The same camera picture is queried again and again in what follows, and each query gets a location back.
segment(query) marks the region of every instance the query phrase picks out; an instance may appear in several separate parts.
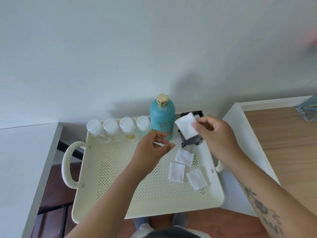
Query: white handle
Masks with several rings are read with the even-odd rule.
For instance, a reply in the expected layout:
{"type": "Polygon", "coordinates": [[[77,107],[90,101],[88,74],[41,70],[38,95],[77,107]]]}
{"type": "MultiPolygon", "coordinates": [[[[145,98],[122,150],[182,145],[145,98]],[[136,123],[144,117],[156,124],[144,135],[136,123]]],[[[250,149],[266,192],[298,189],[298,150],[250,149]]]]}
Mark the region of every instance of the white handle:
{"type": "Polygon", "coordinates": [[[224,170],[224,165],[218,160],[218,165],[216,166],[215,170],[219,173],[224,170]]]}
{"type": "Polygon", "coordinates": [[[73,152],[77,147],[81,147],[83,149],[86,148],[86,143],[77,141],[72,143],[66,150],[63,161],[61,163],[61,175],[65,184],[72,189],[78,189],[79,183],[74,181],[70,174],[70,159],[72,158],[73,152]]]}

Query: reddish brown floor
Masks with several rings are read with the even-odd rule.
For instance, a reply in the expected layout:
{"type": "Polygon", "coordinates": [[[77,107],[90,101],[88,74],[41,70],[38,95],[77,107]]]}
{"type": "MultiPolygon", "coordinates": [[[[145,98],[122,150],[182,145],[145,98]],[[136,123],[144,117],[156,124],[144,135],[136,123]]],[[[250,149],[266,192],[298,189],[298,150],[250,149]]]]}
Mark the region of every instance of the reddish brown floor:
{"type": "MultiPolygon", "coordinates": [[[[71,164],[71,174],[78,180],[81,163],[71,164]]],[[[61,177],[61,166],[52,166],[41,207],[68,203],[74,200],[76,190],[68,188],[61,177]]],[[[208,233],[212,238],[268,238],[263,225],[257,217],[224,210],[221,208],[188,212],[188,228],[208,233]]],[[[32,238],[59,238],[62,209],[40,215],[36,219],[32,238]]],[[[153,216],[150,218],[154,229],[169,227],[172,215],[153,216]]],[[[67,235],[74,227],[69,209],[66,224],[67,235]]],[[[135,232],[133,220],[124,220],[119,238],[130,238],[135,232]]]]}

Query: plastic bottle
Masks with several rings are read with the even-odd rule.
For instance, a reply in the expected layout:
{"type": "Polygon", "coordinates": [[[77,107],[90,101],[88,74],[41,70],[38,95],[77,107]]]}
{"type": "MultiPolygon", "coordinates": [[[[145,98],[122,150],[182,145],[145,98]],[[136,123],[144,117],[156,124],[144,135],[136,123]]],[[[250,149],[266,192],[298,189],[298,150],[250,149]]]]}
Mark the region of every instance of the plastic bottle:
{"type": "Polygon", "coordinates": [[[175,106],[166,94],[158,95],[150,107],[150,117],[152,128],[168,133],[167,140],[172,138],[174,120],[175,120],[175,106]]]}
{"type": "Polygon", "coordinates": [[[144,137],[152,130],[152,125],[147,116],[140,116],[137,118],[137,127],[141,137],[144,137]]]}
{"type": "Polygon", "coordinates": [[[129,117],[124,117],[120,120],[120,127],[127,139],[135,139],[138,137],[137,126],[129,117]]]}
{"type": "Polygon", "coordinates": [[[100,143],[107,144],[111,141],[109,136],[106,134],[105,130],[102,128],[102,124],[99,120],[90,120],[87,123],[86,128],[92,136],[98,139],[100,143]]]}
{"type": "Polygon", "coordinates": [[[104,121],[103,128],[114,142],[121,143],[125,139],[125,136],[121,132],[119,124],[115,119],[107,119],[104,121]]]}

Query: white bottle cap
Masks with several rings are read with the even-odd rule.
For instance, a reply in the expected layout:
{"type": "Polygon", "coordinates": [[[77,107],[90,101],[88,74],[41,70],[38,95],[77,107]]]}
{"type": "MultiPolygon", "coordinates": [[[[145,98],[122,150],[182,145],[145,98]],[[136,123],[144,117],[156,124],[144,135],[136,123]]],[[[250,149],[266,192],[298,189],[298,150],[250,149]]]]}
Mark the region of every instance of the white bottle cap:
{"type": "Polygon", "coordinates": [[[140,131],[147,131],[150,126],[150,120],[147,116],[140,116],[137,118],[137,127],[140,131]]]}
{"type": "Polygon", "coordinates": [[[95,136],[101,135],[103,131],[102,124],[100,123],[99,120],[96,120],[96,119],[90,120],[86,128],[92,135],[95,135],[95,136]]]}
{"type": "Polygon", "coordinates": [[[115,119],[107,119],[103,123],[103,128],[108,134],[113,135],[118,132],[119,125],[115,119]]]}
{"type": "Polygon", "coordinates": [[[136,128],[133,120],[129,117],[124,117],[120,120],[120,127],[125,133],[133,132],[136,128]]]}

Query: foot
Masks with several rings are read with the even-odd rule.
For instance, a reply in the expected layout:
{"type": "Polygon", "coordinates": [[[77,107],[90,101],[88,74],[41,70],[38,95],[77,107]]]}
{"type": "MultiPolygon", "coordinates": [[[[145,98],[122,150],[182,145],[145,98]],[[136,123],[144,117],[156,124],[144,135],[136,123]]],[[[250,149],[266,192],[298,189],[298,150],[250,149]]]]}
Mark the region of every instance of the foot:
{"type": "Polygon", "coordinates": [[[140,226],[141,226],[142,224],[145,224],[145,223],[150,224],[150,219],[149,219],[149,217],[134,218],[133,221],[134,221],[134,225],[135,225],[135,227],[137,228],[137,230],[140,230],[140,226]]]}
{"type": "Polygon", "coordinates": [[[188,217],[187,217],[186,212],[175,213],[173,215],[173,226],[178,225],[178,226],[181,226],[183,228],[186,228],[187,223],[188,223],[188,217]]]}

